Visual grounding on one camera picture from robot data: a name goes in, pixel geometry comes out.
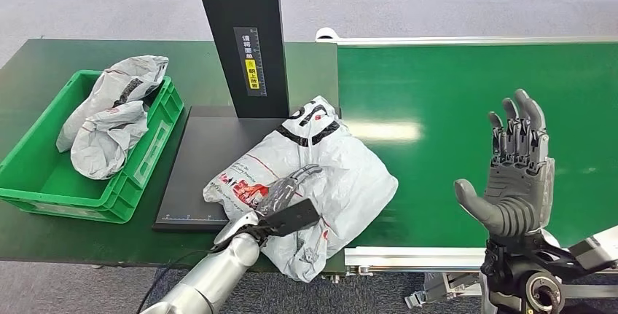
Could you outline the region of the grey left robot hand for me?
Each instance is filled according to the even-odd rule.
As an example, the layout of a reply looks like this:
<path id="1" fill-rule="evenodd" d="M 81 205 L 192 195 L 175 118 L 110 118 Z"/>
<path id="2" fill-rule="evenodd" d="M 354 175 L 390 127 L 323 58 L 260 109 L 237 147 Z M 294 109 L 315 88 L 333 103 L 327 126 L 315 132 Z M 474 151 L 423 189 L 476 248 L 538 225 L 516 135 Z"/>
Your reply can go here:
<path id="1" fill-rule="evenodd" d="M 286 177 L 279 178 L 268 187 L 266 196 L 257 204 L 255 211 L 262 216 L 270 216 L 287 208 L 299 185 L 309 176 L 321 171 L 319 165 L 308 164 Z"/>

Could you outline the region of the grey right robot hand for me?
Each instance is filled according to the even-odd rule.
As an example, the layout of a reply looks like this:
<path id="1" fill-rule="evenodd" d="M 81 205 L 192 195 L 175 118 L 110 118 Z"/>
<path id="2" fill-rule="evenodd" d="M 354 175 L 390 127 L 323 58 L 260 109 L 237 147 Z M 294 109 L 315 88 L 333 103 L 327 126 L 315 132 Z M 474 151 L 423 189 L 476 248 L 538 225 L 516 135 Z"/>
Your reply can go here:
<path id="1" fill-rule="evenodd" d="M 484 192 L 460 178 L 454 183 L 459 205 L 490 235 L 517 238 L 549 224 L 553 204 L 555 161 L 549 156 L 544 112 L 523 90 L 501 102 L 504 119 L 494 111 L 492 156 Z"/>

